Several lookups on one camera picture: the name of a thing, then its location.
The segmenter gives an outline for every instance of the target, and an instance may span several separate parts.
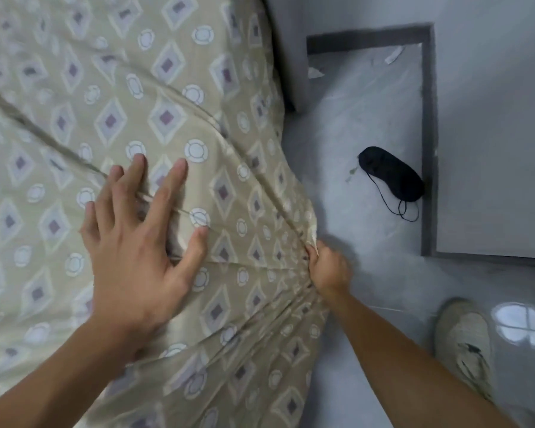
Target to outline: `hand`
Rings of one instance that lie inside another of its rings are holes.
[[[317,251],[311,245],[306,246],[309,254],[309,274],[315,287],[323,298],[331,294],[349,293],[349,283],[353,272],[348,260],[340,252],[333,251],[321,240],[317,241]]]
[[[126,336],[132,352],[177,313],[207,253],[207,227],[194,231],[178,266],[165,252],[171,211],[186,180],[186,160],[176,161],[141,222],[135,193],[145,167],[143,155],[135,155],[124,173],[113,166],[95,203],[86,204],[80,230],[95,277],[89,321]]]

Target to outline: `white sneaker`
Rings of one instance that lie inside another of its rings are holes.
[[[473,302],[454,299],[442,309],[434,331],[434,355],[448,371],[493,402],[490,329]]]

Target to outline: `bed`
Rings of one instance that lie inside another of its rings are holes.
[[[207,225],[207,260],[79,425],[298,425],[327,311],[280,146],[284,100],[308,103],[296,1],[0,0],[0,395],[91,314],[78,229],[111,165],[147,156],[142,215],[184,157],[166,248]]]

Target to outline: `white tile floor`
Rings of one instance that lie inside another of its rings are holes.
[[[494,342],[495,396],[529,421],[522,426],[535,427],[535,269],[423,258],[420,221],[392,215],[360,169],[347,181],[357,155],[370,145],[421,172],[421,49],[407,47],[386,65],[392,50],[310,58],[326,76],[312,80],[311,111],[286,120],[289,165],[314,203],[320,237],[354,264],[353,294],[407,336],[430,348],[435,315],[452,297],[470,298],[500,321],[492,323],[501,333]],[[377,183],[395,209],[398,201]],[[415,210],[411,205],[407,216]],[[391,426],[333,319],[323,334],[302,426]]]

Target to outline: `white wall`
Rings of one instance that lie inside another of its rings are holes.
[[[307,35],[433,22],[445,0],[304,0]]]
[[[449,0],[435,24],[438,250],[535,257],[535,0]]]

